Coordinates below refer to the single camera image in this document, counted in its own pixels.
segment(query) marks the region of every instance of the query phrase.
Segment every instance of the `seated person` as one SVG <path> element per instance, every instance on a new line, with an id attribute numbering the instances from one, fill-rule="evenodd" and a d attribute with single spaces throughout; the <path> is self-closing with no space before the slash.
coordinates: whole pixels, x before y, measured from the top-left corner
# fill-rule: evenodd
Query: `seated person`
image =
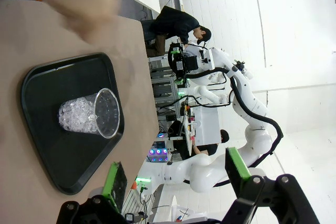
<path id="1" fill-rule="evenodd" d="M 169 127 L 168 133 L 169 133 L 169 136 L 172 137 L 172 136 L 178 136 L 179 132 L 181 132 L 180 135 L 184 135 L 182 123 L 176 120 Z M 229 141 L 229 134 L 225 130 L 220 130 L 220 138 L 222 140 L 222 143 L 226 143 L 227 141 Z M 173 151 L 172 154 L 179 153 L 181 155 L 182 160 L 188 159 L 200 153 L 203 153 L 209 156 L 214 155 L 219 145 L 219 144 L 207 144 L 207 145 L 196 146 L 195 141 L 193 140 L 193 149 L 192 149 L 192 153 L 190 156 L 187 143 L 185 140 L 176 140 L 174 141 L 173 144 L 176 150 Z"/>
<path id="2" fill-rule="evenodd" d="M 149 30 L 155 33 L 156 37 L 155 43 L 147 47 L 147 57 L 164 55 L 165 40 L 173 36 L 178 36 L 184 44 L 188 43 L 190 31 L 193 31 L 197 38 L 197 44 L 207 42 L 211 38 L 211 31 L 201 26 L 193 16 L 168 6 L 163 7 Z"/>

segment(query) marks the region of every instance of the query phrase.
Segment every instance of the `black tray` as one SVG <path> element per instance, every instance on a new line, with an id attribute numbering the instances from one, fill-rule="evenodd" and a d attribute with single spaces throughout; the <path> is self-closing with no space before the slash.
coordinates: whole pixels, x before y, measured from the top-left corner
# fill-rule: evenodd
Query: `black tray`
<path id="1" fill-rule="evenodd" d="M 65 101 L 113 91 L 120 105 L 120 126 L 110 139 L 64 130 L 58 109 Z M 73 57 L 33 68 L 21 88 L 21 104 L 33 141 L 56 187 L 73 195 L 120 141 L 124 117 L 112 63 L 104 53 Z"/>

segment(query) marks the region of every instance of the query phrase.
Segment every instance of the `transparent plastic cup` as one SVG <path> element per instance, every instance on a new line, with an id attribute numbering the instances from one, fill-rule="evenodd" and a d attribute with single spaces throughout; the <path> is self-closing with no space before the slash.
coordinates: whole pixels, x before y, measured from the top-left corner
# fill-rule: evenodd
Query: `transparent plastic cup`
<path id="1" fill-rule="evenodd" d="M 67 131 L 112 138 L 120 124 L 119 104 L 110 89 L 101 89 L 98 93 L 63 103 L 58 121 Z"/>

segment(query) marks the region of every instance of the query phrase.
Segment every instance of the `cup rim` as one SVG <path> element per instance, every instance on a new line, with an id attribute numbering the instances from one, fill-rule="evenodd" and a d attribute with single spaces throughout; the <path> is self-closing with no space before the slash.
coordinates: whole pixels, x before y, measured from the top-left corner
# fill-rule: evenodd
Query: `cup rim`
<path id="1" fill-rule="evenodd" d="M 104 92 L 104 91 L 108 91 L 108 92 L 110 92 L 111 95 L 113 96 L 113 98 L 117 101 L 117 108 L 118 108 L 118 124 L 117 124 L 117 127 L 115 128 L 114 133 L 113 133 L 111 136 L 106 136 L 106 135 L 104 135 L 104 134 L 100 131 L 100 129 L 99 129 L 99 127 L 98 127 L 98 124 L 97 124 L 97 117 L 96 117 L 96 102 L 97 102 L 97 99 L 98 99 L 99 95 L 100 95 L 102 92 Z M 120 109 L 119 109 L 119 102 L 118 102 L 118 99 L 117 99 L 117 97 L 114 95 L 114 93 L 112 92 L 112 90 L 110 90 L 110 89 L 108 89 L 108 88 L 103 88 L 103 89 L 99 90 L 99 92 L 98 92 L 97 95 L 96 95 L 96 98 L 94 99 L 93 111 L 94 111 L 94 113 L 95 113 L 95 117 L 94 117 L 94 120 L 95 120 L 95 121 L 94 121 L 94 122 L 95 122 L 95 124 L 96 124 L 96 127 L 97 127 L 97 130 L 98 130 L 99 134 L 100 134 L 101 136 L 103 136 L 104 138 L 107 138 L 107 139 L 114 137 L 114 136 L 116 135 L 116 133 L 118 132 L 119 125 L 120 125 Z"/>

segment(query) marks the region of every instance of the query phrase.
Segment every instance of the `screw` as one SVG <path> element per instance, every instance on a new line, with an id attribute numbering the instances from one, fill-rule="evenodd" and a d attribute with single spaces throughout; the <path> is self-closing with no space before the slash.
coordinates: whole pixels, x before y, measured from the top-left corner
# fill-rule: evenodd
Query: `screw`
<path id="1" fill-rule="evenodd" d="M 281 181 L 287 183 L 289 181 L 288 177 L 284 176 L 281 178 Z"/>
<path id="2" fill-rule="evenodd" d="M 99 199 L 99 198 L 94 198 L 94 199 L 93 199 L 93 203 L 95 203 L 95 204 L 99 204 L 99 203 L 100 203 L 100 199 Z"/>
<path id="3" fill-rule="evenodd" d="M 259 184 L 259 183 L 260 183 L 260 178 L 255 177 L 255 178 L 253 179 L 253 182 L 256 183 L 256 184 Z"/>
<path id="4" fill-rule="evenodd" d="M 74 206 L 73 204 L 68 204 L 68 205 L 67 205 L 67 208 L 68 208 L 69 210 L 73 210 L 73 209 L 75 208 L 75 206 Z"/>

